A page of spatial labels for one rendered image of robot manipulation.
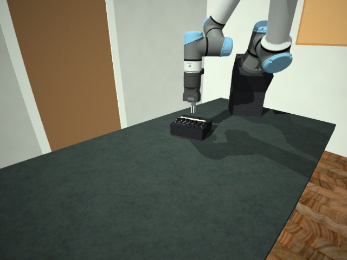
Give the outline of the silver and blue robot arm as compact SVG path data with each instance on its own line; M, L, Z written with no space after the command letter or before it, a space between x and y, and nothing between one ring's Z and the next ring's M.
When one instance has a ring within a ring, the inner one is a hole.
M184 61L202 61L202 56L229 56L233 40L224 37L226 25L240 0L218 0L203 22L203 32L184 34ZM241 67L252 74L278 73L292 63L290 31L298 0L270 0L267 21L255 24ZM261 46L260 46L261 45Z

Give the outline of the black lighting desk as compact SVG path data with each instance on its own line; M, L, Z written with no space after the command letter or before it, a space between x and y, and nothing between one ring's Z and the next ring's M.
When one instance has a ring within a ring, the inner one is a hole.
M211 125L212 119L183 114L170 124L170 134L202 141Z

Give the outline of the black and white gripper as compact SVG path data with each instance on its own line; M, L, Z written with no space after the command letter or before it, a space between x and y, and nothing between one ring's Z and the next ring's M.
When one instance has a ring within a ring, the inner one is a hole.
M191 113L195 113L196 102L201 100L201 72L204 74L202 61L184 61L184 71L183 101L191 103Z

